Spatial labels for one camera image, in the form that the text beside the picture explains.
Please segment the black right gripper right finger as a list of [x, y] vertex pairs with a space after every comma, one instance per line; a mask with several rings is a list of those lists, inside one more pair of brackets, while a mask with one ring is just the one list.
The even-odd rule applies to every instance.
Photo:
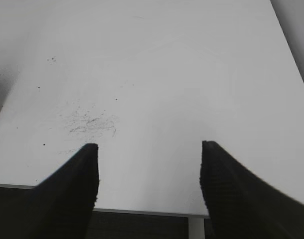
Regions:
[[200, 188], [218, 239], [304, 239], [304, 204], [203, 141]]

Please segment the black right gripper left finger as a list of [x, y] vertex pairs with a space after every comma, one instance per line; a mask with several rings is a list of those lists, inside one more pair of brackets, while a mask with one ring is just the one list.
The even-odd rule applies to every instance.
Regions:
[[99, 188], [98, 145], [85, 144], [64, 165], [12, 203], [9, 239], [83, 239]]

